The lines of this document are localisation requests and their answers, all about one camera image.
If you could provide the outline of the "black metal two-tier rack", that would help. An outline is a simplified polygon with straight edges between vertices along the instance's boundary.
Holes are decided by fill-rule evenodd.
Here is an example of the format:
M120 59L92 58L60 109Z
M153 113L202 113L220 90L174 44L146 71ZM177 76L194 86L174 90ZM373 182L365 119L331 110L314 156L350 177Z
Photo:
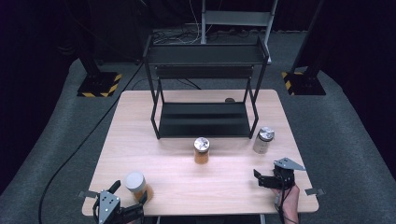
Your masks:
M151 123L158 138L252 137L259 121L256 101L269 52L258 38L242 44L156 44L149 37L143 53L153 100ZM207 91L185 102L164 98L164 80L244 79L243 98L216 101Z

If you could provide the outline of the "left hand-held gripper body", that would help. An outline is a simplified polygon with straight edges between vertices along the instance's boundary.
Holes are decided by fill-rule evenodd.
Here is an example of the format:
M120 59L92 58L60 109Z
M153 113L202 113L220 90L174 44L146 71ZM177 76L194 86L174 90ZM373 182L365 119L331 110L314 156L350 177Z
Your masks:
M78 197L95 199L92 213L96 224L144 224L144 209L140 203L121 207L120 198L107 190L81 191Z

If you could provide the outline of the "black stand with striped base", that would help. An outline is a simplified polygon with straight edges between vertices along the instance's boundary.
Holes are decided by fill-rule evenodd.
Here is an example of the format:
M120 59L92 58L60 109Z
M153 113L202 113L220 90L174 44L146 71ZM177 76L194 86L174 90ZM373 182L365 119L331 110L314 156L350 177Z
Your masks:
M87 73L80 87L78 96L82 97L108 97L112 96L121 79L117 72L102 72L96 65L87 49L81 49L78 55Z
M315 56L310 62L308 62L306 69L303 72L297 72L296 69L301 66L304 53L306 52L309 38L312 35L312 31L317 22L318 16L322 9L325 0L319 0L316 12L309 25L308 32L304 38L303 44L301 45L296 59L289 70L289 72L283 72L282 78L285 83L286 89L289 95L325 95L326 92L321 86L318 80L318 72L320 70L320 59L321 55Z

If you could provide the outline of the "silver-lidded jar of orange powder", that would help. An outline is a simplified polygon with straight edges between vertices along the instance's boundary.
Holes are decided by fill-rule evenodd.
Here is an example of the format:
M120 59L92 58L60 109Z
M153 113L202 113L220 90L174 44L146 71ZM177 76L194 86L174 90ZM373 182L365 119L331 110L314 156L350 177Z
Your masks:
M194 161L197 164L206 164L209 160L210 142L205 137L198 137L194 141Z

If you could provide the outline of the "white-lidded jar of orange powder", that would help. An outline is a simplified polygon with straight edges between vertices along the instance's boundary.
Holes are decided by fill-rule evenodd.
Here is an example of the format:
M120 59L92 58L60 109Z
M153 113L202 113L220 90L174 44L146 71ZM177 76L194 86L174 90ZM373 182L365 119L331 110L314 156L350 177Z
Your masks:
M125 177L125 187L133 194L134 200L138 202L143 192L148 192L148 200L153 197L153 189L140 172L131 172Z

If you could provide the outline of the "silver-lidded jar of pale powder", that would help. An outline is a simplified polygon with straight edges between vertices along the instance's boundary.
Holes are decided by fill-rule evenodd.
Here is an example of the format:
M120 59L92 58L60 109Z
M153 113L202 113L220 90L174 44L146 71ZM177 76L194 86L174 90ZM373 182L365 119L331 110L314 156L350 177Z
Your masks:
M274 138L275 131L273 129L269 127L260 128L253 145L253 150L258 154L265 154Z

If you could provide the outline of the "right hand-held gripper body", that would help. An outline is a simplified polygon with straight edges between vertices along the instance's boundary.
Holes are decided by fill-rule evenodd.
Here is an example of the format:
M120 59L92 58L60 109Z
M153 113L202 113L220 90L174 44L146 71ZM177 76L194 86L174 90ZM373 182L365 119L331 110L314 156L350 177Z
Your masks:
M274 175L281 184L282 189L290 189L295 184L294 171L305 171L305 167L292 159L283 158L274 161Z

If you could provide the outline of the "grey metal frame stand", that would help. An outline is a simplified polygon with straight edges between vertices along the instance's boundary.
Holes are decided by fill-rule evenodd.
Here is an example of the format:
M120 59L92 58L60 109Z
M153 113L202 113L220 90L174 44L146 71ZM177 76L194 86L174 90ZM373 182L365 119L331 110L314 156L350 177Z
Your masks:
M202 0L201 9L201 44L206 43L207 25L228 25L228 26L255 26L264 27L263 44L268 49L268 40L274 22L278 0L272 0L269 11L247 12L247 11L223 11L208 10L206 0Z

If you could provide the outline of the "person's right hand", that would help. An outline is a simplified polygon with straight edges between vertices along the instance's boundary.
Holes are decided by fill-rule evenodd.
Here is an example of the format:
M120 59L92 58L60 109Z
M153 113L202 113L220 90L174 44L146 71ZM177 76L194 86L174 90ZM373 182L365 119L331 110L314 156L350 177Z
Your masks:
M294 185L291 189L282 191L272 189L275 194L275 209L282 224L299 224L298 202L300 189Z

